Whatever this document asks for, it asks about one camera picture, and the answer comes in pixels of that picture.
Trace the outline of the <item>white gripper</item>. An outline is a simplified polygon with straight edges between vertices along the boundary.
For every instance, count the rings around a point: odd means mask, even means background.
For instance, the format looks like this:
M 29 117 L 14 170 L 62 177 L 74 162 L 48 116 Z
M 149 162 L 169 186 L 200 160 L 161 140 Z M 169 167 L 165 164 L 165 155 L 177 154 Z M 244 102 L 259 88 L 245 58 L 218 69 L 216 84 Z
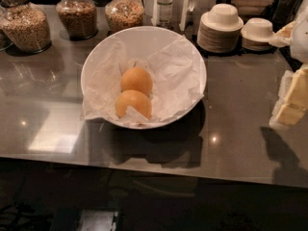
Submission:
M 281 79 L 269 126 L 284 130 L 297 124 L 308 111 L 308 0 L 303 0 L 293 22 L 269 38 L 269 44 L 289 46 L 291 57 L 304 63 L 296 72 L 286 70 Z

